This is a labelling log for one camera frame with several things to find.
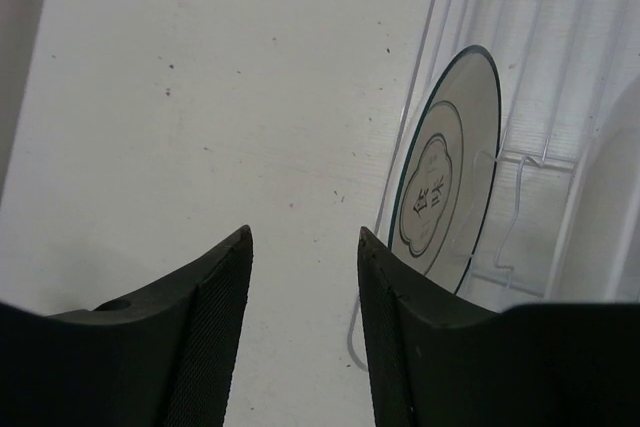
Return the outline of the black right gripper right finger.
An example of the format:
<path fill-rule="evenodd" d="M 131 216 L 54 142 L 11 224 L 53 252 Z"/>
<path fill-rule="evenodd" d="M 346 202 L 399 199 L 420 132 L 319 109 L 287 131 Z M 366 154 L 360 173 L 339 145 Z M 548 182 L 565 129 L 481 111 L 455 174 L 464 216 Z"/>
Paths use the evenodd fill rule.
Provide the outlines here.
<path fill-rule="evenodd" d="M 495 313 L 404 264 L 367 228 L 358 285 L 379 426 L 635 426 L 639 308 Z"/>

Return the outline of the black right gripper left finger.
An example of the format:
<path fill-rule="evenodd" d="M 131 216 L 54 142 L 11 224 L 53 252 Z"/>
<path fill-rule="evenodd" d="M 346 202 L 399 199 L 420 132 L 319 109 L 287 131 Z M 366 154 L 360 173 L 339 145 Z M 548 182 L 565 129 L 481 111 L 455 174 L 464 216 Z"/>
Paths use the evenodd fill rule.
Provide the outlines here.
<path fill-rule="evenodd" d="M 220 426 L 253 263 L 241 227 L 93 310 L 1 307 L 5 426 Z"/>

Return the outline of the white plate teal clover design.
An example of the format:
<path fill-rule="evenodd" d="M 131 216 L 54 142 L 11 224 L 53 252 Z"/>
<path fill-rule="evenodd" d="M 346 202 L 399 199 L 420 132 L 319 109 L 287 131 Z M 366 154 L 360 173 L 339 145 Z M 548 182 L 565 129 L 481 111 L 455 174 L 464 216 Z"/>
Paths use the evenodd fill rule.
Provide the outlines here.
<path fill-rule="evenodd" d="M 380 236 L 393 255 L 456 293 L 477 249 L 500 150 L 502 99 L 483 46 L 456 54 L 404 128 Z"/>

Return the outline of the white plate green red rim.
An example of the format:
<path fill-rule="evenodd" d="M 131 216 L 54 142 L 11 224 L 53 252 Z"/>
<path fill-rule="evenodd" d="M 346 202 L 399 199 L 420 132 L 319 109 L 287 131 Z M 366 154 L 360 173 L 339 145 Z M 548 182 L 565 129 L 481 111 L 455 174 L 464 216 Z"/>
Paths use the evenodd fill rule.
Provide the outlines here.
<path fill-rule="evenodd" d="M 639 301 L 639 80 L 609 110 L 587 151 L 551 297 Z"/>

